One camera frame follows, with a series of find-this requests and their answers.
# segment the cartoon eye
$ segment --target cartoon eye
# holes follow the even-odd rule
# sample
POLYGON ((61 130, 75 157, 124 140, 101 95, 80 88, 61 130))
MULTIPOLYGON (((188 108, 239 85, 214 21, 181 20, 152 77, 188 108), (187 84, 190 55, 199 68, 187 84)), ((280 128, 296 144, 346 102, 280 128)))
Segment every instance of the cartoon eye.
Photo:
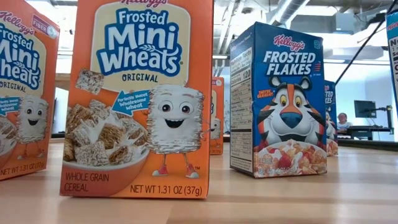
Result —
POLYGON ((190 114, 193 111, 193 106, 188 102, 183 102, 182 104, 180 104, 180 110, 183 113, 190 114))
POLYGON ((163 112, 169 112, 172 109, 173 109, 173 104, 169 100, 165 100, 165 101, 161 102, 159 105, 159 110, 161 110, 163 112))
POLYGON ((33 112, 33 108, 30 106, 27 108, 26 113, 31 114, 33 112))
POLYGON ((286 96, 285 95, 280 96, 280 103, 282 103, 282 106, 286 106, 286 102, 287 102, 286 96))
POLYGON ((299 97, 299 96, 296 97, 296 106, 297 107, 301 106, 301 97, 299 97))

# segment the wooden table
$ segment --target wooden table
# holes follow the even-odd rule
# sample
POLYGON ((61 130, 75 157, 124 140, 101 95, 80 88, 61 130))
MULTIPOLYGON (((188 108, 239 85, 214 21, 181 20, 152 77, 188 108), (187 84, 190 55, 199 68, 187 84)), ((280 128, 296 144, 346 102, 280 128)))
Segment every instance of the wooden table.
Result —
POLYGON ((0 182, 0 223, 398 223, 396 152, 341 148, 325 175, 273 179, 230 170, 228 156, 211 157, 205 201, 67 198, 52 144, 46 171, 0 182))

